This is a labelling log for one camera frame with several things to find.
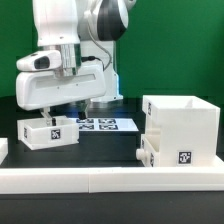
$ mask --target cable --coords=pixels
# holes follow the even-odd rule
[[[104,52],[109,56],[109,62],[107,63],[106,67],[105,67],[104,70],[103,70],[103,71],[105,71],[105,70],[110,66],[110,63],[112,62],[112,56],[111,56],[110,52],[109,52],[107,49],[105,49],[104,47],[102,47],[100,44],[98,44],[98,43],[96,42],[96,40],[94,39],[94,37],[93,37],[93,35],[92,35],[92,32],[91,32],[91,30],[90,30],[89,22],[88,22],[87,24],[88,24],[89,35],[90,35],[90,37],[91,37],[93,43],[94,43],[97,47],[99,47],[102,51],[104,51]]]
[[[117,46],[115,41],[113,41],[113,45],[114,45],[114,70],[117,73]]]

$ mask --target green wall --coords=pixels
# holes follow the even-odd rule
[[[0,96],[36,48],[32,1],[0,1]],[[118,42],[121,93],[196,95],[224,105],[224,1],[138,0]]]
[[[139,0],[119,43],[121,92],[224,104],[224,1]]]

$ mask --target black table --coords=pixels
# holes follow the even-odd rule
[[[9,154],[1,168],[139,167],[135,150],[144,133],[141,100],[126,99],[121,107],[90,111],[90,117],[132,118],[138,133],[80,134],[80,143],[31,151],[17,140],[17,120],[41,117],[24,112],[15,97],[0,99],[0,137]],[[74,106],[52,108],[52,115],[76,116]],[[220,128],[218,155],[223,158]],[[0,223],[224,223],[224,192],[139,192],[98,194],[0,195]]]

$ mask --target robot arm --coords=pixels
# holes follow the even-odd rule
[[[43,51],[17,61],[22,71],[16,81],[18,105],[33,110],[104,95],[102,63],[81,62],[79,31],[85,27],[87,39],[117,40],[134,4],[135,0],[33,0]]]

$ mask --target white container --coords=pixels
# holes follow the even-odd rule
[[[7,138],[0,138],[0,164],[8,155],[8,140]]]
[[[220,109],[194,96],[144,96],[144,146],[137,157],[145,166],[212,166]]]
[[[31,150],[78,143],[78,124],[65,116],[55,119],[56,126],[48,126],[46,118],[18,121],[18,139]]]

